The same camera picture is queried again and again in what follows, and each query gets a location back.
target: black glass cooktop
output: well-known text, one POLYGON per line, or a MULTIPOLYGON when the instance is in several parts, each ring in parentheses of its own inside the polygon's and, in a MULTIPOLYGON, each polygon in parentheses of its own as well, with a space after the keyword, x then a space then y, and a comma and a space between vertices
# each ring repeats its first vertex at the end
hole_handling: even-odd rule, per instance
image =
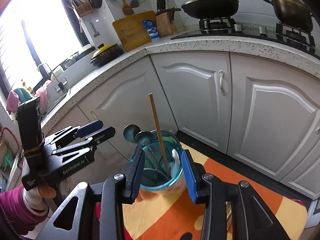
POLYGON ((313 46, 308 44, 304 44, 300 41, 297 41, 291 37, 286 35, 281 35, 276 33, 275 31, 269 31, 268 34, 260 34, 259 29, 255 28, 243 28, 242 32, 236 32, 234 29, 224 29, 224 30, 195 30, 191 32, 187 32, 184 34, 180 34, 178 36, 172 37, 171 40, 175 39, 183 39, 190 37, 200 37, 200 36, 241 36, 241 37, 249 37, 249 38, 258 38, 267 41, 274 41, 284 45, 288 45, 290 47, 299 49, 304 51, 318 59, 320 59, 320 51, 313 46))

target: person's finger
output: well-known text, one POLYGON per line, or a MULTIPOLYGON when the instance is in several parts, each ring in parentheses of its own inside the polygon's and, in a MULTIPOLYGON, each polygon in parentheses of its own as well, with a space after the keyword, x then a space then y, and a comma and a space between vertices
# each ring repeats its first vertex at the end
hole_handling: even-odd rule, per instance
POLYGON ((57 195, 56 191, 48 185, 40 185, 38 189, 43 198, 55 198, 57 195))

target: black strap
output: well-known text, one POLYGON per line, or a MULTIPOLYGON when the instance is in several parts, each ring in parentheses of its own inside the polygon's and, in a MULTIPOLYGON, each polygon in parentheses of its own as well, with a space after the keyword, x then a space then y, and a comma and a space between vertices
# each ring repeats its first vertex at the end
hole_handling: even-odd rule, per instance
POLYGON ((6 240, 21 240, 11 223, 8 221, 0 206, 0 236, 6 240))

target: orange and yellow cloth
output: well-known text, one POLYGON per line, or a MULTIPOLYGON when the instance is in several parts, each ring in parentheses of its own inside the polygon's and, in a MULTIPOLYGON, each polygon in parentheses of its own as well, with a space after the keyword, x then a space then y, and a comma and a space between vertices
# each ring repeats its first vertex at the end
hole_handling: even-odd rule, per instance
MULTIPOLYGON (((288 236, 297 240, 307 222, 306 208, 239 173, 215 162, 196 150, 189 149, 195 162, 201 163, 207 172, 222 181, 237 184, 247 180, 276 215, 288 236)), ((204 205, 195 205, 187 189, 176 196, 162 196, 150 192, 139 192, 133 205, 123 205, 124 225, 133 240, 199 240, 203 222, 204 205)), ((232 227, 227 233, 232 239, 232 227)))

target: wooden cutting board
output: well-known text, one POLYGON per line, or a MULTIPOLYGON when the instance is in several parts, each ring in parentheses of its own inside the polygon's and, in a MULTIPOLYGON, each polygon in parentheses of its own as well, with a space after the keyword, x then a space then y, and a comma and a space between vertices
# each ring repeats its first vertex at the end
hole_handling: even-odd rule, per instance
POLYGON ((125 51, 133 50, 151 41, 141 22, 146 19, 156 22, 154 11, 130 15, 112 23, 125 51))

